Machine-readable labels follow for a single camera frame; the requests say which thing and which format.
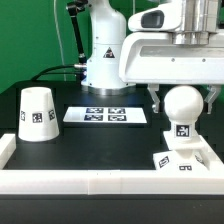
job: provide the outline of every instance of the white sphere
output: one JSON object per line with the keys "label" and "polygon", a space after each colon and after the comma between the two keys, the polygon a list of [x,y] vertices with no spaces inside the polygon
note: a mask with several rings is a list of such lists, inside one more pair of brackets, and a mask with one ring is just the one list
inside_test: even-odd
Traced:
{"label": "white sphere", "polygon": [[187,124],[196,122],[203,109],[203,98],[191,86],[177,86],[165,97],[165,112],[170,121]]}

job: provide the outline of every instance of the black table surface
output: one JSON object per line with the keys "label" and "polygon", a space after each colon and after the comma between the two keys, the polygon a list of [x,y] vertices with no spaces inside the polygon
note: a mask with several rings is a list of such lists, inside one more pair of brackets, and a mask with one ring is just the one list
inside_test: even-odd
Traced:
{"label": "black table surface", "polygon": [[[18,138],[20,93],[44,86],[52,90],[60,135],[46,142]],[[172,86],[161,86],[161,102]],[[199,88],[203,97],[207,91]],[[149,170],[152,156],[167,151],[162,135],[166,114],[152,111],[146,86],[122,96],[83,92],[76,82],[23,81],[0,94],[0,134],[16,133],[17,148],[8,170]],[[69,106],[141,107],[147,124],[64,123]],[[203,112],[196,129],[224,160],[224,102]],[[2,223],[223,223],[224,197],[214,195],[0,195]]]}

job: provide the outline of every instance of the upside-down cup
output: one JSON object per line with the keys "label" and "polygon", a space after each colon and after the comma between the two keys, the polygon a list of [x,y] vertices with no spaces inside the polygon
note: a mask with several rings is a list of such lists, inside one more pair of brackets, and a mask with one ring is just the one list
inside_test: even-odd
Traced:
{"label": "upside-down cup", "polygon": [[19,138],[41,142],[59,135],[51,89],[31,87],[21,91]]}

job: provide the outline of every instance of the black sticker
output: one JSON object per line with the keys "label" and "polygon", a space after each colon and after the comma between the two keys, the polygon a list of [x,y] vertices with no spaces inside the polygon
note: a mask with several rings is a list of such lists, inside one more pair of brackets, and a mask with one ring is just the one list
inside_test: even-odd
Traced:
{"label": "black sticker", "polygon": [[190,137],[190,126],[189,125],[176,125],[176,136],[177,137]]}
{"label": "black sticker", "polygon": [[108,121],[127,121],[125,115],[108,115]]}
{"label": "black sticker", "polygon": [[43,115],[42,113],[35,113],[33,114],[33,123],[42,123],[43,122]]}
{"label": "black sticker", "polygon": [[26,120],[26,112],[21,111],[20,119],[21,119],[22,121],[25,121],[25,120]]}
{"label": "black sticker", "polygon": [[111,50],[110,47],[108,48],[107,52],[105,53],[105,55],[103,57],[104,58],[115,58],[114,53],[113,53],[113,51]]}
{"label": "black sticker", "polygon": [[103,108],[87,108],[86,109],[86,113],[89,114],[100,114],[103,113]]}
{"label": "black sticker", "polygon": [[179,166],[180,171],[192,171],[192,166],[191,165],[183,165]]}
{"label": "black sticker", "polygon": [[85,115],[84,121],[103,121],[103,115]]}
{"label": "black sticker", "polygon": [[162,168],[166,166],[169,162],[170,162],[169,157],[166,156],[165,158],[159,161],[159,167]]}
{"label": "black sticker", "polygon": [[50,110],[49,111],[49,118],[50,118],[50,121],[55,119],[55,113],[54,113],[54,110]]}
{"label": "black sticker", "polygon": [[109,114],[125,114],[124,108],[109,108],[108,109]]}

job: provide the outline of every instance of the metal bracket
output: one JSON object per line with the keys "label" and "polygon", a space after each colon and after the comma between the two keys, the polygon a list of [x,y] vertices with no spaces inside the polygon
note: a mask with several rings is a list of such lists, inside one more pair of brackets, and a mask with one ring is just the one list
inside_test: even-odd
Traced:
{"label": "metal bracket", "polygon": [[154,101],[154,104],[152,106],[153,111],[154,111],[154,113],[159,113],[160,99],[156,94],[156,91],[159,91],[159,84],[149,84],[148,91]]}
{"label": "metal bracket", "polygon": [[211,114],[212,112],[212,104],[217,99],[221,92],[221,85],[209,85],[207,87],[207,90],[209,91],[208,96],[205,98],[205,102],[208,103],[208,114]]}

